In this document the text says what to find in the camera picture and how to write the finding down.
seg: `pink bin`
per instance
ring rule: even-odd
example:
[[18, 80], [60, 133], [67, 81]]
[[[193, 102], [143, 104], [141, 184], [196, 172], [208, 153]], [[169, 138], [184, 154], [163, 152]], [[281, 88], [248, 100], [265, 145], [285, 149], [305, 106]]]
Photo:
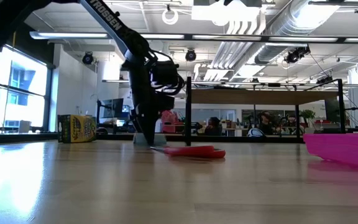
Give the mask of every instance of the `pink bin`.
[[358, 166], [358, 134], [305, 134], [303, 140], [314, 156]]

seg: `ceiling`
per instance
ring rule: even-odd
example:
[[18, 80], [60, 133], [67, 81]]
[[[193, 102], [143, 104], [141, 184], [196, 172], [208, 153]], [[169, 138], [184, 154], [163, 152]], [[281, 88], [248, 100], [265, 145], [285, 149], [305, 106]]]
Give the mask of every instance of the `ceiling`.
[[[191, 7], [193, 0], [181, 1], [181, 6], [171, 5], [172, 9], [183, 10], [179, 12], [179, 20], [174, 25], [168, 25], [162, 20], [162, 12], [165, 5], [148, 4], [117, 4], [111, 5], [113, 11], [120, 12], [121, 20], [137, 32], [153, 33], [196, 33], [196, 34], [222, 34], [226, 33], [228, 26], [216, 26], [211, 21], [191, 20]], [[275, 7], [267, 9], [267, 21], [287, 3], [287, 0], [276, 0]], [[341, 7], [338, 11], [353, 11], [356, 7]], [[38, 31], [55, 32], [104, 32], [103, 28], [90, 16], [80, 4], [55, 4], [35, 11], [25, 21]], [[353, 12], [336, 12], [323, 25], [315, 29], [311, 35], [355, 35], [358, 36], [358, 14]], [[155, 41], [151, 46], [168, 45], [176, 63], [180, 64], [180, 70], [189, 71], [191, 75], [196, 63], [210, 63], [216, 55], [220, 42], [188, 42], [188, 41]], [[109, 40], [71, 40], [65, 49], [72, 49], [78, 56], [83, 55], [86, 46], [114, 45]], [[186, 62], [187, 49], [195, 49], [196, 62]], [[311, 53], [314, 59], [307, 56], [296, 65], [282, 62], [284, 55], [278, 57], [270, 66], [265, 67], [261, 73], [254, 75], [260, 82], [307, 82], [310, 76], [322, 73], [331, 74], [335, 78], [346, 78], [347, 69], [358, 62], [358, 45], [338, 44], [311, 44]], [[107, 60], [111, 52], [95, 53], [99, 60]]]

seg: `window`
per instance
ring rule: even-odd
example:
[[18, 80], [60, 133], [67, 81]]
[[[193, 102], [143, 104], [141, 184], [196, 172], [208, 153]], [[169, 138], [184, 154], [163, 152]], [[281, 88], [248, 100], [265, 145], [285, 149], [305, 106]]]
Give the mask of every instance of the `window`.
[[48, 68], [20, 52], [0, 52], [0, 128], [18, 128], [20, 121], [44, 126]]

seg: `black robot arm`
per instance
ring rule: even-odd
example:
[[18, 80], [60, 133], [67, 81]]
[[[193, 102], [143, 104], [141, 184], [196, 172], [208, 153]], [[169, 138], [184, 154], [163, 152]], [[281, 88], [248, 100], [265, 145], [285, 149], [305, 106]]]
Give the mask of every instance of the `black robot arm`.
[[[173, 108], [174, 99], [170, 95], [178, 93], [185, 82], [171, 58], [167, 62], [158, 62], [155, 55], [158, 52], [150, 49], [139, 33], [125, 26], [119, 13], [112, 12], [102, 0], [3, 0], [0, 3], [0, 48], [34, 10], [51, 2], [80, 3], [116, 41], [126, 58], [123, 67], [129, 71], [134, 105], [131, 118], [137, 131], [143, 132], [147, 142], [153, 144], [159, 112]], [[161, 88], [169, 91], [156, 91]]]

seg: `air duct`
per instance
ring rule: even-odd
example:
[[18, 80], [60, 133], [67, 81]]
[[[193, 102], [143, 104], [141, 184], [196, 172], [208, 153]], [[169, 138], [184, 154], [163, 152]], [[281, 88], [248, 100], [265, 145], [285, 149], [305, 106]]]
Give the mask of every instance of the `air duct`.
[[[266, 30], [266, 35], [309, 35], [339, 9], [339, 6], [309, 5], [310, 0], [293, 0]], [[242, 60], [234, 66], [236, 78], [247, 78], [259, 72], [264, 66], [275, 60], [287, 47], [253, 44]]]

